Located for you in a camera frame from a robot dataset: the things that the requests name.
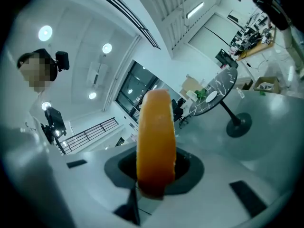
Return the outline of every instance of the black chair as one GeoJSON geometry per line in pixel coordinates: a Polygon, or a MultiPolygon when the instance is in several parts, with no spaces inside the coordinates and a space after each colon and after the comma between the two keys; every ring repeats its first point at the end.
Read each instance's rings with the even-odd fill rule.
{"type": "Polygon", "coordinates": [[[181,125],[183,122],[186,122],[187,124],[189,123],[187,121],[188,117],[191,117],[190,115],[188,116],[183,116],[184,110],[181,109],[181,106],[183,104],[183,101],[179,100],[177,103],[175,100],[172,100],[172,109],[173,109],[173,121],[176,122],[177,120],[180,120],[179,122],[179,127],[181,129],[181,125]]]}

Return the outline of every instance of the round ceiling light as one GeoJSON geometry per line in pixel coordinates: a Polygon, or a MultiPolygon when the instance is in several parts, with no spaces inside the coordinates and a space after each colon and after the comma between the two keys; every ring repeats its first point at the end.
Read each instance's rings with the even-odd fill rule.
{"type": "Polygon", "coordinates": [[[93,100],[96,97],[96,93],[92,92],[89,94],[89,99],[93,100]]]}
{"type": "Polygon", "coordinates": [[[51,107],[51,103],[50,102],[44,102],[41,105],[42,110],[46,110],[48,107],[51,107]]]}
{"type": "Polygon", "coordinates": [[[112,45],[111,45],[110,43],[104,44],[104,46],[103,46],[103,52],[104,52],[105,54],[108,54],[108,53],[110,53],[111,51],[112,51],[112,45]]]}
{"type": "Polygon", "coordinates": [[[41,41],[47,41],[51,38],[53,29],[49,25],[43,26],[38,32],[38,38],[41,41]]]}

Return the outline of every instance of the orange sponge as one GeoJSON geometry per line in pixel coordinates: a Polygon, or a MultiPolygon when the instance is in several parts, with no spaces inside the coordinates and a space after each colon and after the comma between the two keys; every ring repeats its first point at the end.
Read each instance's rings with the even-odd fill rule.
{"type": "Polygon", "coordinates": [[[137,143],[137,180],[144,196],[162,197],[175,179],[173,112],[166,90],[149,91],[142,101],[137,143]]]}

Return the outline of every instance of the light fixture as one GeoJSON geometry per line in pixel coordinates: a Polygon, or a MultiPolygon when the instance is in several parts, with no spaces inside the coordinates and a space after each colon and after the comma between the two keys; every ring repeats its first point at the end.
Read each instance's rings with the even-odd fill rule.
{"type": "Polygon", "coordinates": [[[111,51],[112,51],[112,45],[111,45],[110,43],[104,44],[104,46],[103,46],[103,52],[104,52],[105,54],[108,54],[108,53],[110,53],[111,51]]]}
{"type": "Polygon", "coordinates": [[[196,6],[189,13],[187,13],[187,18],[189,19],[193,14],[195,14],[203,6],[204,6],[204,2],[201,2],[198,6],[196,6]]]}
{"type": "Polygon", "coordinates": [[[96,93],[92,92],[89,94],[89,99],[93,100],[96,97],[96,93]]]}
{"type": "Polygon", "coordinates": [[[38,38],[41,41],[47,41],[51,38],[53,33],[53,29],[49,25],[45,25],[41,27],[41,29],[38,32],[38,38]]]}
{"type": "Polygon", "coordinates": [[[41,105],[42,110],[46,110],[48,107],[51,107],[51,103],[50,102],[44,102],[41,105]]]}

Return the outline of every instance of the black round table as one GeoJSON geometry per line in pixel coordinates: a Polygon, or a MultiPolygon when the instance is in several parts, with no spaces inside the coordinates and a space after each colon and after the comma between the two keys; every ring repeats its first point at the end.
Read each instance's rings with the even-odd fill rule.
{"type": "Polygon", "coordinates": [[[230,137],[233,138],[238,138],[246,134],[252,124],[251,116],[248,113],[234,115],[223,101],[236,83],[237,77],[238,71],[234,67],[229,67],[220,72],[208,84],[209,89],[206,92],[206,96],[198,99],[197,102],[193,102],[189,111],[190,115],[199,116],[210,111],[213,107],[220,103],[231,117],[231,120],[226,127],[226,132],[230,137]],[[218,92],[217,96],[211,102],[207,103],[206,98],[215,90],[218,92]]]}

